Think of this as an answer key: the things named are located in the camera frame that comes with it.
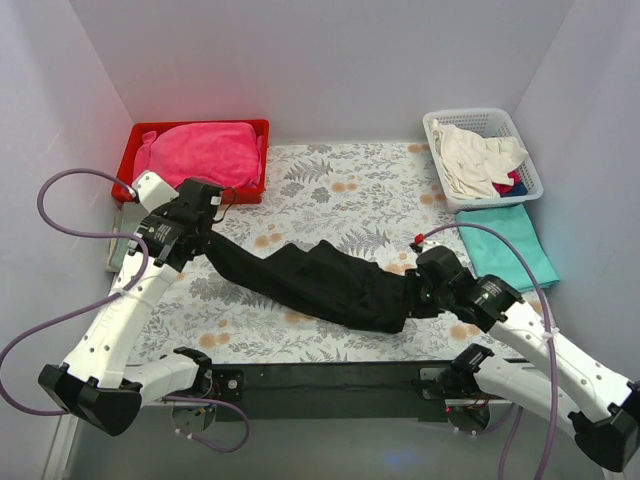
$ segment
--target white enclosure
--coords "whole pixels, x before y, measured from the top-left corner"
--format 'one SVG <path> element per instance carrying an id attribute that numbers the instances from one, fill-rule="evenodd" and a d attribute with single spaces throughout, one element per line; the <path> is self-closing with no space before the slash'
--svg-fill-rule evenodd
<path id="1" fill-rule="evenodd" d="M 115 171 L 135 122 L 264 117 L 272 143 L 424 143 L 426 112 L 498 107 L 545 186 L 531 213 L 562 279 L 558 324 L 640 378 L 639 24 L 635 0 L 0 0 L 0 341 L 107 292 L 105 245 L 50 230 L 35 197 L 65 168 Z M 108 230 L 109 189 L 68 180 L 47 206 Z M 50 408 L 37 374 L 88 320 L 20 346 L 8 389 Z M 2 402 L 0 418 L 0 478 L 40 478 L 57 420 Z"/>

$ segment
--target table surface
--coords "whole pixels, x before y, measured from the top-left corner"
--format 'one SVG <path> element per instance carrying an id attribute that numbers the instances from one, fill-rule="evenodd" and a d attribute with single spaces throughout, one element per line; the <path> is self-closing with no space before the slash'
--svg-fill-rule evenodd
<path id="1" fill-rule="evenodd" d="M 454 221 L 428 145 L 293 145 L 270 148 L 263 202 L 232 207 L 216 230 L 259 257 L 289 242 L 308 250 L 325 239 L 402 274 L 416 258 L 408 246 L 414 236 Z M 434 242 L 470 266 L 457 229 Z M 535 293 L 525 299 L 539 307 Z M 179 346 L 214 363 L 448 360 L 470 343 L 519 357 L 452 314 L 408 319 L 395 335 L 305 317 L 227 282 L 199 257 L 165 293 L 129 362 L 157 360 Z"/>

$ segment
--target teal towel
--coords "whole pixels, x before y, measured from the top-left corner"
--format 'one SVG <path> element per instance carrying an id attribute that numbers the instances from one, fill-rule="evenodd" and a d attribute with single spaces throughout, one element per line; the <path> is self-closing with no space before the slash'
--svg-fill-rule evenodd
<path id="1" fill-rule="evenodd" d="M 460 212 L 458 222 L 477 223 L 503 235 L 527 261 L 542 288 L 550 287 L 560 278 L 542 251 L 531 219 L 524 206 L 488 208 L 473 212 Z M 533 290 L 533 284 L 516 256 L 502 241 L 477 228 L 462 227 L 460 235 L 476 275 L 497 275 L 520 292 Z"/>

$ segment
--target white cloth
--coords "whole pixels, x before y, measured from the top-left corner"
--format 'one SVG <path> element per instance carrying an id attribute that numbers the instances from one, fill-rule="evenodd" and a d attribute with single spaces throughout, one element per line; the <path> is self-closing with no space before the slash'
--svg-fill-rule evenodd
<path id="1" fill-rule="evenodd" d="M 507 176 L 529 153 L 515 137 L 482 138 L 455 125 L 429 122 L 449 189 L 456 198 L 500 198 L 493 183 L 513 185 Z"/>

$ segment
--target white laundry basket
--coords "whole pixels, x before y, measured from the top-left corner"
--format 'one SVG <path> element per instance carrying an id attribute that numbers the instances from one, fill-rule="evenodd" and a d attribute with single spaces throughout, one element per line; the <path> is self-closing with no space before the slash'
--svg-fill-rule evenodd
<path id="1" fill-rule="evenodd" d="M 526 147 L 522 142 L 520 134 L 518 134 L 509 114 L 499 108 L 467 108 L 427 113 L 422 119 L 422 122 L 427 134 L 429 146 L 431 147 L 433 161 L 435 162 L 436 169 L 438 170 L 440 183 L 442 183 L 442 189 L 446 196 L 447 210 L 449 212 L 455 213 L 460 210 L 508 207 L 510 205 L 517 205 L 519 203 L 526 202 L 527 200 L 536 200 L 542 196 L 542 192 L 544 191 L 542 188 L 542 182 L 540 182 L 540 177 L 533 166 L 531 157 L 527 156 L 527 159 L 522 162 L 522 165 L 520 165 L 517 170 L 522 182 L 529 191 L 527 195 L 519 197 L 479 199 L 461 199 L 454 197 L 449 189 L 449 182 L 447 182 L 447 179 L 444 176 L 442 159 L 440 158 L 440 155 L 438 155 L 433 133 L 431 133 L 431 129 L 429 128 L 430 120 L 438 120 L 442 125 L 453 124 L 458 128 L 475 132 L 484 138 L 516 137 L 522 148 Z"/>

